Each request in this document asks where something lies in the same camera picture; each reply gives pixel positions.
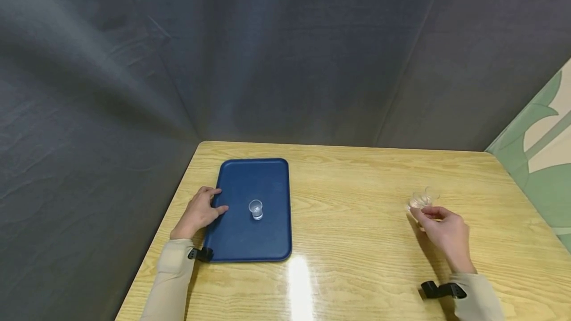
person's arm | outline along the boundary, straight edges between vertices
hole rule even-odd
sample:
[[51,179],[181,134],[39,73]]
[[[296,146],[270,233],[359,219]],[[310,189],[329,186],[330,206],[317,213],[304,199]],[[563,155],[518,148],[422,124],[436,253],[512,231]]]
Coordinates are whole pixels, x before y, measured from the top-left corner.
[[426,231],[428,238],[443,251],[450,269],[451,282],[466,292],[455,299],[456,316],[460,321],[503,321],[504,313],[492,284],[478,275],[470,258],[470,228],[463,218],[443,207],[410,209]]
[[228,211],[228,206],[212,208],[210,205],[211,198],[221,192],[221,189],[201,187],[188,202],[159,257],[157,277],[140,318],[142,321],[184,320],[188,284],[194,267],[194,260],[188,258],[194,247],[191,238],[200,228]]

forearm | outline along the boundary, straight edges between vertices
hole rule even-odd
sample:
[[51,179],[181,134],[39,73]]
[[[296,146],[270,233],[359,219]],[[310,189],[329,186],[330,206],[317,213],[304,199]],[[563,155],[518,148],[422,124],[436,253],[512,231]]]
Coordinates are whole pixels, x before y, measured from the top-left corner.
[[458,284],[466,297],[455,299],[460,321],[503,321],[504,313],[492,284],[483,275],[453,273],[450,281]]
[[194,267],[194,260],[187,257],[192,247],[190,239],[174,239],[165,244],[142,321],[184,320],[188,284]]

wrist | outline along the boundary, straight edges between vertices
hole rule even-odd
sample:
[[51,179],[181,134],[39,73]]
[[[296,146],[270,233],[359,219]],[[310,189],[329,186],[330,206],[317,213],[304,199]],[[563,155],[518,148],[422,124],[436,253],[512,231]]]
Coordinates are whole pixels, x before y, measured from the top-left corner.
[[191,239],[197,231],[198,229],[192,226],[176,226],[171,231],[170,239]]
[[470,254],[447,253],[446,260],[453,273],[477,274],[478,271],[470,258]]

hand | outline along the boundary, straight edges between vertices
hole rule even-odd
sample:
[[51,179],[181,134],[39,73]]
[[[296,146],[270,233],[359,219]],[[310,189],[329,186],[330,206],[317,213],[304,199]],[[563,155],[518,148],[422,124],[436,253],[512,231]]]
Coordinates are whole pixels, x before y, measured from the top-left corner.
[[477,273],[470,259],[470,227],[462,216],[443,207],[411,208],[410,212],[428,238],[443,251],[452,272]]
[[218,216],[228,211],[228,206],[213,208],[210,203],[214,195],[221,193],[221,189],[200,187],[198,192],[188,202],[186,210],[179,222],[171,232],[171,239],[191,239],[196,231],[213,223]]

black wrist strap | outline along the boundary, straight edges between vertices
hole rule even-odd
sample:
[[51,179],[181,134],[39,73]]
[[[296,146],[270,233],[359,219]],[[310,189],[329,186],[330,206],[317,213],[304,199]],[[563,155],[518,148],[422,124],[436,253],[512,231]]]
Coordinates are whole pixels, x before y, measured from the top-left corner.
[[196,249],[192,248],[190,253],[188,253],[189,259],[196,259],[197,261],[202,261],[204,263],[210,262],[213,258],[214,252],[210,248]]
[[444,296],[463,299],[467,296],[466,292],[456,283],[446,283],[441,286],[436,286],[436,283],[430,280],[429,282],[420,284],[420,287],[422,287],[422,291],[424,291],[424,295],[427,296],[427,299],[438,299]]

